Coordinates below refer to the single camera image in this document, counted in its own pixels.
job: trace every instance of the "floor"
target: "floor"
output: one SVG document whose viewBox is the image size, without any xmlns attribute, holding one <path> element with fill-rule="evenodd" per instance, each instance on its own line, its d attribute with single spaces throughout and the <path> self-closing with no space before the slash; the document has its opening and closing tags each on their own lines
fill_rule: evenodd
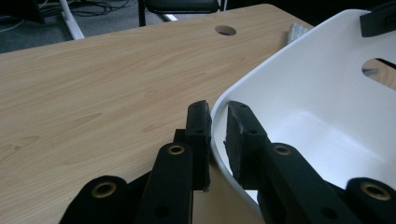
<svg viewBox="0 0 396 224">
<path fill-rule="evenodd" d="M 137 0 L 94 0 L 96 2 L 106 2 L 113 7 L 125 7 L 116 11 L 111 11 L 107 15 L 81 17 L 74 15 L 74 18 L 85 37 L 102 35 L 138 27 Z M 48 2 L 45 7 L 58 5 L 56 2 Z M 99 7 L 87 7 L 86 10 L 95 12 L 101 11 Z M 179 20 L 183 20 L 197 15 L 175 15 Z M 6 30 L 14 24 L 3 24 L 3 16 L 0 16 L 0 53 L 11 52 L 19 49 L 29 49 L 49 44 L 60 43 L 73 40 L 61 14 L 45 18 L 46 23 L 40 24 L 32 21 L 24 21 L 19 26 Z M 146 11 L 147 25 L 164 22 L 158 15 Z"/>
</svg>

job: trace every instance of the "black cable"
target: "black cable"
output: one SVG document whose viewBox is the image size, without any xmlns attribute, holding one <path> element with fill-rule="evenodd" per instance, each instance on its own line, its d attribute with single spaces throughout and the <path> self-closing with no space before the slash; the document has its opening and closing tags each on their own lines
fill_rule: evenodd
<svg viewBox="0 0 396 224">
<path fill-rule="evenodd" d="M 125 0 L 125 2 L 120 7 L 114 7 L 107 2 L 93 2 L 93 1 L 82 1 L 82 2 L 72 2 L 69 4 L 70 11 L 73 15 L 80 17 L 93 17 L 93 16 L 104 16 L 110 12 L 117 11 L 119 9 L 129 7 L 127 4 L 130 0 Z M 51 17 L 59 15 L 63 11 L 61 6 L 48 6 L 41 10 L 43 17 Z"/>
</svg>

